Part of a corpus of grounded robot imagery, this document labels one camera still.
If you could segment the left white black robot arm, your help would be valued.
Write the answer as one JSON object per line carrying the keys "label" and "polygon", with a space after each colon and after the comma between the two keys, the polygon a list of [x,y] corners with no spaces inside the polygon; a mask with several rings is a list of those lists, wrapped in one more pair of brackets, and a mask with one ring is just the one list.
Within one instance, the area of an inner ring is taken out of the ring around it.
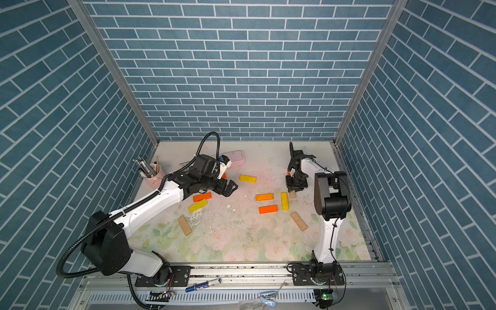
{"label": "left white black robot arm", "polygon": [[167,175],[159,188],[137,202],[109,214],[97,212],[88,223],[81,252],[103,275],[132,273],[158,278],[169,276],[170,263],[158,253],[145,253],[132,248],[128,239],[167,208],[202,191],[213,191],[229,197],[238,188],[232,180],[187,173]]}

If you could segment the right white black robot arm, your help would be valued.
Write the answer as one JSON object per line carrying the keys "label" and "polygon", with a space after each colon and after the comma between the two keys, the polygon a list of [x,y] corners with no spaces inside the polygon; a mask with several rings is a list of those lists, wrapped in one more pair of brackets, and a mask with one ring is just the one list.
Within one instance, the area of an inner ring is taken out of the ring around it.
{"label": "right white black robot arm", "polygon": [[347,174],[325,167],[316,156],[295,149],[293,143],[289,144],[289,154],[289,174],[285,177],[288,191],[303,191],[314,182],[313,201],[320,216],[320,231],[311,260],[317,264],[337,262],[338,232],[352,207]]}

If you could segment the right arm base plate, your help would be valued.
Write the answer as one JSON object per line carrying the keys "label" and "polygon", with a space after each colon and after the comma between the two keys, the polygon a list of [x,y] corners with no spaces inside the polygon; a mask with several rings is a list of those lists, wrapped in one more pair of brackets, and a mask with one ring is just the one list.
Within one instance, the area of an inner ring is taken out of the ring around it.
{"label": "right arm base plate", "polygon": [[345,284],[344,272],[337,262],[317,265],[295,262],[289,263],[286,269],[291,274],[295,286]]}

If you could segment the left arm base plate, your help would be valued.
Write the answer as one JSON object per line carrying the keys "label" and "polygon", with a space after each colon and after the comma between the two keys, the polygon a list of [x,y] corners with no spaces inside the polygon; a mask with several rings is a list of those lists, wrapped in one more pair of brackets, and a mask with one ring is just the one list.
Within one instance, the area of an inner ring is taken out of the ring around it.
{"label": "left arm base plate", "polygon": [[169,266],[161,268],[153,277],[138,275],[135,286],[138,288],[187,287],[191,266]]}

